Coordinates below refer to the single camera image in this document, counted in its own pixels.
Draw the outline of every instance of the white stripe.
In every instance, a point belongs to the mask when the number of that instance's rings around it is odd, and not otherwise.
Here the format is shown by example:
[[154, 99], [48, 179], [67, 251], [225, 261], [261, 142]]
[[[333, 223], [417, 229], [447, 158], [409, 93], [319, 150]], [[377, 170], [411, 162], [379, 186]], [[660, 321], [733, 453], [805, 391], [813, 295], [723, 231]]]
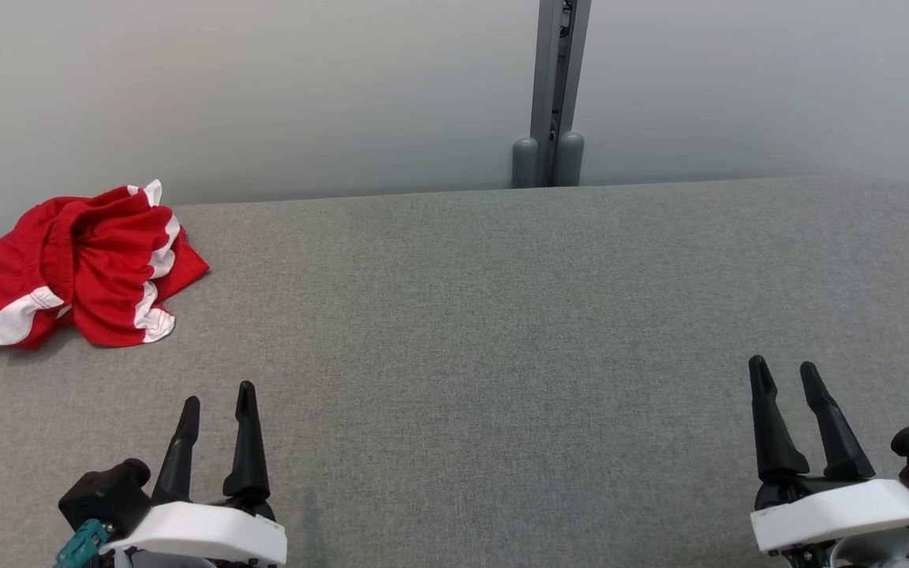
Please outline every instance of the white stripe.
[[[159, 196], [159, 181], [149, 185], [154, 186]], [[133, 326], [138, 330], [144, 330], [145, 335], [142, 342], [154, 342], [156, 339], [165, 338], [167, 334], [174, 330], [174, 317], [162, 309], [152, 307], [156, 302], [156, 286], [152, 280], [161, 278], [170, 273], [174, 268], [174, 251], [170, 246], [174, 244], [174, 238], [181, 233], [181, 223], [177, 217], [170, 215], [166, 226], [163, 227], [166, 233], [166, 242], [149, 255], [149, 265], [152, 266], [151, 279], [142, 283], [142, 299], [136, 305], [136, 319], [133, 320]]]
[[137, 328], [145, 331], [142, 342], [151, 344], [165, 338], [174, 330], [174, 317], [162, 309], [152, 307], [156, 302], [156, 286], [152, 281], [142, 283], [142, 301], [136, 305]]
[[152, 266], [152, 277], [149, 278], [151, 280], [166, 276], [170, 273], [170, 269], [174, 268], [174, 251], [170, 249], [170, 246], [174, 244], [174, 238], [181, 233], [181, 223], [173, 213], [170, 215], [170, 220], [167, 220], [166, 226], [163, 227], [163, 231], [166, 233], [166, 244], [149, 255], [149, 266]]
[[152, 180], [142, 191], [149, 200], [149, 205], [159, 205], [159, 197], [163, 194], [163, 185], [159, 180]]
[[26, 339], [33, 327], [33, 317], [39, 310], [62, 305], [62, 299], [47, 286], [17, 298], [0, 310], [0, 345], [16, 345]]

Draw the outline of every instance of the black knob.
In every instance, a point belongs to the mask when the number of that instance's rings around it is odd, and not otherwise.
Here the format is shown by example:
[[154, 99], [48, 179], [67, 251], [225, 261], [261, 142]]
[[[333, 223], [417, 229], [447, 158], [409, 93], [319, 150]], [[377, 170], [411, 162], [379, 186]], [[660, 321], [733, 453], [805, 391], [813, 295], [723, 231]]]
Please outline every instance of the black knob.
[[133, 477], [136, 477], [136, 482], [140, 485], [140, 488], [149, 481], [149, 466], [145, 465], [144, 461], [136, 460], [136, 458], [129, 458], [122, 461], [122, 465], [131, 468]]
[[909, 456], [909, 427], [901, 429], [897, 435], [893, 436], [893, 442], [890, 443], [890, 449], [897, 456], [905, 458]]

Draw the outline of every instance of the teal connector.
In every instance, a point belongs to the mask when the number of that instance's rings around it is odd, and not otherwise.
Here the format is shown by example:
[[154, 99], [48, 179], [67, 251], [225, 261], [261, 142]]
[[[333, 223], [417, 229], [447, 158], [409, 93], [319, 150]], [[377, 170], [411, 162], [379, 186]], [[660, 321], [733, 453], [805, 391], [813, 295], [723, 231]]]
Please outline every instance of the teal connector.
[[54, 568], [83, 568], [87, 562], [100, 552], [111, 534], [104, 524], [96, 518], [84, 522], [73, 538], [54, 555]]

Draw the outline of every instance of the gray fabric surface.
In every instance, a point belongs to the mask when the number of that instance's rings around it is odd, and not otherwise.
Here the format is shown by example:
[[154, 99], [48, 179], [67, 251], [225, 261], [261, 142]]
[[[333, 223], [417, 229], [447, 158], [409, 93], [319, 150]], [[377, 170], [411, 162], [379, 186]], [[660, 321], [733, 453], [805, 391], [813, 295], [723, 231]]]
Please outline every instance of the gray fabric surface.
[[89, 469], [193, 495], [255, 382], [290, 567], [779, 566], [750, 531], [746, 361], [820, 471], [816, 362], [882, 476], [909, 425], [909, 187], [806, 177], [177, 208], [212, 273], [159, 344], [0, 349], [0, 566], [47, 566]]

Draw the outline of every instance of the red fabric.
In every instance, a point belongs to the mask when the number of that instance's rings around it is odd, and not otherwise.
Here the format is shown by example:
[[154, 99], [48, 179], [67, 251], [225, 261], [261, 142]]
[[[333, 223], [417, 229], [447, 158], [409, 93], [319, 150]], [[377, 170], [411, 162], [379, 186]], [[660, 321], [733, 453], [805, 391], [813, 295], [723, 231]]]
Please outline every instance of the red fabric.
[[[159, 198], [159, 183], [156, 188]], [[144, 299], [149, 289], [156, 302], [163, 301], [209, 266], [188, 245], [170, 208], [151, 200], [147, 190], [119, 187], [91, 199], [51, 199], [19, 219], [0, 240], [0, 312], [25, 301], [36, 312], [28, 334], [12, 345], [37, 349], [66, 324], [75, 324], [88, 341], [101, 346], [155, 341], [151, 330], [142, 327], [144, 321], [137, 320], [137, 306], [140, 316], [142, 305], [163, 310]], [[170, 255], [159, 254], [168, 245], [173, 267], [170, 262], [154, 266], [158, 258], [170, 261]], [[51, 305], [57, 303], [54, 298], [36, 293], [43, 287], [61, 303]], [[151, 315], [163, 321], [166, 310]]]

